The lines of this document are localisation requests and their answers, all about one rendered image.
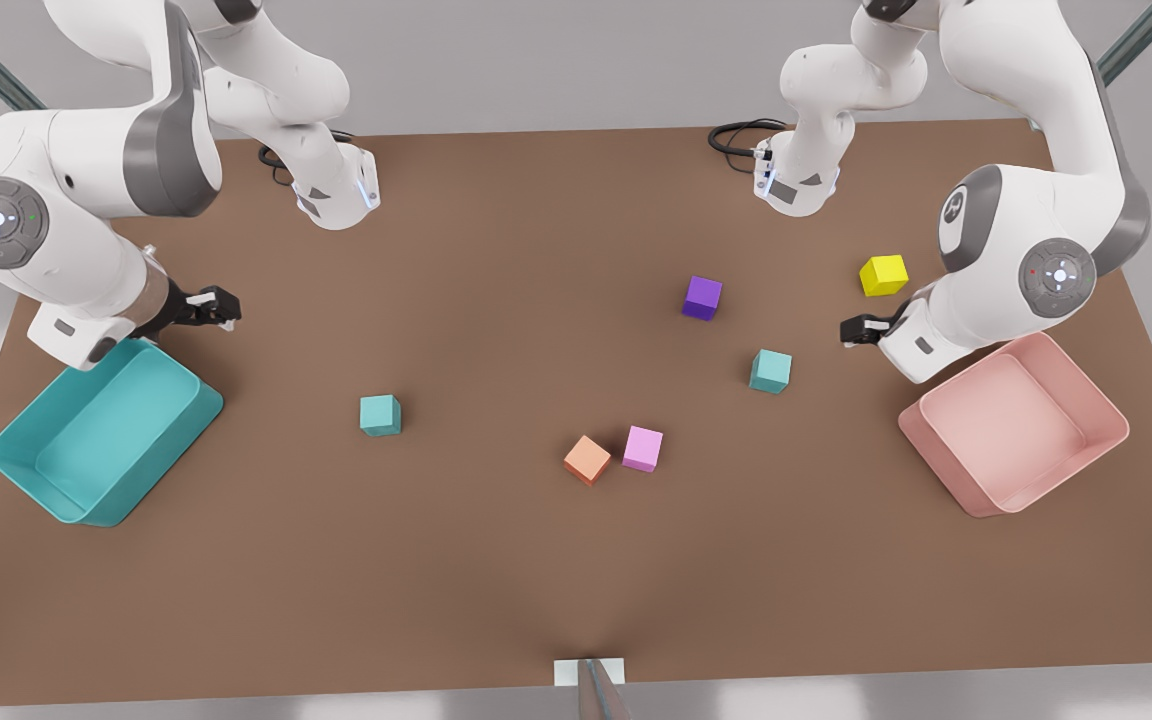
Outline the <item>pink cube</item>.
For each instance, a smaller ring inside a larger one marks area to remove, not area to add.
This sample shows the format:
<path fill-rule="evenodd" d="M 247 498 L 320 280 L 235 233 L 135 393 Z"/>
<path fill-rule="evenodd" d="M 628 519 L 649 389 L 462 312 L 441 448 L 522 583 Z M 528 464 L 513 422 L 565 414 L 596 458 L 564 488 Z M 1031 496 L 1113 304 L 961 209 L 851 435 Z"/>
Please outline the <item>pink cube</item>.
<path fill-rule="evenodd" d="M 658 430 L 634 427 L 628 429 L 626 450 L 622 464 L 639 471 L 652 473 L 657 469 L 662 446 L 664 434 Z"/>

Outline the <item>pink plastic bin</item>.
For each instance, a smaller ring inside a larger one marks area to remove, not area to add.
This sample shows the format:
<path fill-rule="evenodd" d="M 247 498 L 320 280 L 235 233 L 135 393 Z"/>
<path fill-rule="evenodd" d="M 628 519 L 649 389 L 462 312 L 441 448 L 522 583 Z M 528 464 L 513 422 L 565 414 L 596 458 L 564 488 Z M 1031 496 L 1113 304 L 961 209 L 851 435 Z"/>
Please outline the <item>pink plastic bin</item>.
<path fill-rule="evenodd" d="M 899 427 L 973 518 L 1028 509 L 1130 433 L 1111 397 L 1043 332 L 929 389 Z"/>

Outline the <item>orange cube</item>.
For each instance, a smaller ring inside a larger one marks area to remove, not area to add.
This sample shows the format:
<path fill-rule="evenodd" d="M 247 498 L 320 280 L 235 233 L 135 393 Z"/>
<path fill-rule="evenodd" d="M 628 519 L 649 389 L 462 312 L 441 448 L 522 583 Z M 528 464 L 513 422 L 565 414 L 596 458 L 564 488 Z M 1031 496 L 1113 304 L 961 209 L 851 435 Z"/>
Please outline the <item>orange cube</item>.
<path fill-rule="evenodd" d="M 579 441 L 568 450 L 563 458 L 563 468 L 579 478 L 585 486 L 593 487 L 602 471 L 611 464 L 611 452 L 594 442 L 588 435 L 581 435 Z"/>

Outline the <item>yellow cube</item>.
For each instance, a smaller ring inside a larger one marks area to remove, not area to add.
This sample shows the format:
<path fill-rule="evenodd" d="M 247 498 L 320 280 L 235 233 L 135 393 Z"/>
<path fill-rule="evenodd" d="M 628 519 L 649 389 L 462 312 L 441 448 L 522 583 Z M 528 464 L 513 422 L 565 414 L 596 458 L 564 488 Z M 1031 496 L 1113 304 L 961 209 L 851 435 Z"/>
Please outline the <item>yellow cube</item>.
<path fill-rule="evenodd" d="M 872 256 L 861 266 L 859 281 L 867 297 L 895 295 L 909 282 L 905 262 L 899 253 Z"/>

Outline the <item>teal plastic bin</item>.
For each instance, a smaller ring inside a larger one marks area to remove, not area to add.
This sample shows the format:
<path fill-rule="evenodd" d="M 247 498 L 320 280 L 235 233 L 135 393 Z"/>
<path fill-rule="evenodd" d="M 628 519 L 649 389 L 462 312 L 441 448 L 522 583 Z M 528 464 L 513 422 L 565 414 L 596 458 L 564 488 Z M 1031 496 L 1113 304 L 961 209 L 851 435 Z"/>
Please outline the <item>teal plastic bin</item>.
<path fill-rule="evenodd" d="M 114 526 L 223 409 L 147 340 L 50 382 L 0 432 L 0 473 L 65 524 Z"/>

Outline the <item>light blue cube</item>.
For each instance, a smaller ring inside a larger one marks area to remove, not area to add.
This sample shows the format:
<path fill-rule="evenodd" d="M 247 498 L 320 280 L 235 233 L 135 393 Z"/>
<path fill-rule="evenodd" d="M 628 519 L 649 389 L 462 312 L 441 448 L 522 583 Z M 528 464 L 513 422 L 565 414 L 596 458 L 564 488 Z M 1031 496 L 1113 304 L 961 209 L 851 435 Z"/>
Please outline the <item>light blue cube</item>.
<path fill-rule="evenodd" d="M 748 386 L 751 389 L 780 395 L 791 377 L 791 355 L 760 348 L 751 363 Z"/>
<path fill-rule="evenodd" d="M 402 430 L 402 407 L 394 395 L 374 395 L 358 401 L 358 427 L 370 437 L 396 435 Z"/>

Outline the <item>purple cube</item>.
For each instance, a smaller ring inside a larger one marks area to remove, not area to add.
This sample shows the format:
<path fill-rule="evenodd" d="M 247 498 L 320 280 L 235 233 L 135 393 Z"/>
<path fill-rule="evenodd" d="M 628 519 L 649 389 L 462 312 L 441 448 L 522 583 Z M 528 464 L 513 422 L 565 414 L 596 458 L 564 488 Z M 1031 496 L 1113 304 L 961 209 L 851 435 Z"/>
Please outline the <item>purple cube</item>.
<path fill-rule="evenodd" d="M 712 323 L 714 314 L 717 314 L 719 302 L 721 302 L 722 290 L 723 285 L 721 282 L 700 275 L 692 275 L 689 283 L 687 283 L 685 300 L 684 305 L 681 306 L 681 313 L 704 320 L 704 323 Z"/>

